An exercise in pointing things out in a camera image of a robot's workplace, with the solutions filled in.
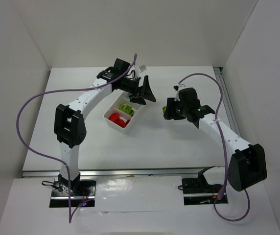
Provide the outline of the red white round lego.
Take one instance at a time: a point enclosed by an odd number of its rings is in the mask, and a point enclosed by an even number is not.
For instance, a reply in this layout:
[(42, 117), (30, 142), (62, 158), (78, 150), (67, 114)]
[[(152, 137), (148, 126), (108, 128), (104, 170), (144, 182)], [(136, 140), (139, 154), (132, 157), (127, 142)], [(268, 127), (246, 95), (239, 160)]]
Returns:
[(118, 123), (119, 120), (120, 120), (120, 116), (119, 116), (119, 113), (115, 112), (115, 113), (112, 113), (109, 118), (108, 118), (110, 121), (114, 122), (114, 123)]

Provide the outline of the red curved lego brick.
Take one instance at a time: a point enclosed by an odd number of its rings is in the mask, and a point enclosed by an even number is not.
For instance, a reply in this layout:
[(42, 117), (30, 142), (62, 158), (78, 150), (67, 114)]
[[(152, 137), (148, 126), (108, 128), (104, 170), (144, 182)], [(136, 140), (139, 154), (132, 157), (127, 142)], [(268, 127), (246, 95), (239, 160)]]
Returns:
[(123, 120), (123, 119), (119, 118), (119, 119), (117, 119), (116, 124), (122, 128), (125, 128), (129, 122), (130, 122), (130, 120)]

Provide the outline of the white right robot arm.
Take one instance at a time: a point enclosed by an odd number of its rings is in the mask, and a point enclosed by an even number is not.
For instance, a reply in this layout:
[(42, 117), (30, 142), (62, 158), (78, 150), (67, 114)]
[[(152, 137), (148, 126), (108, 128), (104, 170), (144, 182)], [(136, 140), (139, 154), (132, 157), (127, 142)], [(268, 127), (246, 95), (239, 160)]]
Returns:
[(164, 111), (166, 120), (183, 120), (208, 134), (227, 154), (227, 180), (233, 189), (243, 191), (267, 178), (264, 148), (242, 139), (225, 125), (208, 105), (201, 105), (194, 88), (179, 89), (168, 98)]

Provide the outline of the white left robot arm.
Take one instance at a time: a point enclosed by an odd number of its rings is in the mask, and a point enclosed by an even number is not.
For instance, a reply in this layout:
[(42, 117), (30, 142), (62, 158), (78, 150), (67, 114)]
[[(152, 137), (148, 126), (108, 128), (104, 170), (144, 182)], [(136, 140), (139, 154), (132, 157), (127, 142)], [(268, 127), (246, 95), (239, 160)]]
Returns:
[(69, 191), (74, 192), (80, 181), (79, 146), (87, 135), (85, 120), (93, 108), (115, 90), (121, 90), (122, 98), (136, 109), (149, 101), (156, 102), (148, 76), (140, 76), (145, 70), (144, 65), (136, 66), (116, 59), (112, 67), (97, 75), (88, 91), (68, 105), (57, 106), (54, 133), (60, 143), (61, 160), (64, 162), (59, 171), (58, 182)]

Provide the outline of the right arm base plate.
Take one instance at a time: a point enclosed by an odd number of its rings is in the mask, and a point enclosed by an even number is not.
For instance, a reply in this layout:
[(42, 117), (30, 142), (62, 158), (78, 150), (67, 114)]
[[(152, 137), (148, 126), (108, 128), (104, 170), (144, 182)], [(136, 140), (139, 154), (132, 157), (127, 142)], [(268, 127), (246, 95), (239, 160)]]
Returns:
[(185, 206), (210, 205), (214, 204), (215, 201), (217, 204), (227, 204), (226, 193), (221, 200), (217, 199), (221, 187), (220, 184), (209, 185), (197, 178), (183, 178), (182, 184), (178, 186), (178, 189), (183, 193)]

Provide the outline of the green lego brick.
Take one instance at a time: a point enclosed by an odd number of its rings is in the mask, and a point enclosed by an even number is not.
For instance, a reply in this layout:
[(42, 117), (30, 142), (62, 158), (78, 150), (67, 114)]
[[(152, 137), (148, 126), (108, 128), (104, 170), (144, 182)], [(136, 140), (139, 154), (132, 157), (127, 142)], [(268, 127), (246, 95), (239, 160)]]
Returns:
[(130, 106), (127, 106), (127, 107), (125, 108), (125, 111), (126, 111), (126, 114), (128, 114), (128, 115), (131, 116), (131, 117), (135, 114), (135, 111), (134, 111), (133, 108), (130, 107)]
[(129, 108), (128, 108), (128, 105), (126, 104), (121, 104), (119, 106), (119, 109), (122, 111), (122, 112), (128, 112)]

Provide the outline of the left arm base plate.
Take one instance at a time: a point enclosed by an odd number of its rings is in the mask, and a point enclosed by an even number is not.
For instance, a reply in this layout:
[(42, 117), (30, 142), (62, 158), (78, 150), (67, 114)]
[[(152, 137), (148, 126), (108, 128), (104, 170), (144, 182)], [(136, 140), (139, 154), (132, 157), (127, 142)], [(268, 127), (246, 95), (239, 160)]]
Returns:
[[(52, 185), (50, 208), (67, 208), (68, 190), (65, 186), (54, 180), (49, 182)], [(95, 205), (96, 180), (82, 180), (79, 186), (70, 193), (71, 207), (76, 208), (80, 203), (81, 207), (94, 207)]]

